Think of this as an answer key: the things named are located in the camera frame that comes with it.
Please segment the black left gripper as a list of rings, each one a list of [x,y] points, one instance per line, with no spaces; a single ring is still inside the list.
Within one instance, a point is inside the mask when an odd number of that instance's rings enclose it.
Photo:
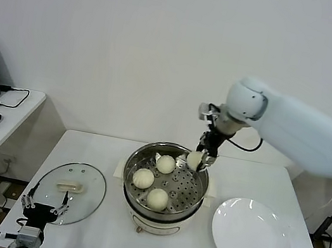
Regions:
[[[43,230],[48,223],[56,221],[59,214],[63,214],[68,210],[69,191],[65,192],[61,206],[55,209],[41,203],[34,204],[33,195],[38,187],[39,183],[22,196],[21,202],[22,206],[25,207],[23,209],[23,215],[27,219],[25,224]]]

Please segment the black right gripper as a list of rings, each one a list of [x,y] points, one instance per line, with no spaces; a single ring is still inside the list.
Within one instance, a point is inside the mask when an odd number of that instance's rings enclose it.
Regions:
[[[196,151],[202,153],[197,171],[203,171],[213,165],[218,156],[218,149],[225,141],[225,138],[225,135],[211,130],[202,134],[196,147]]]

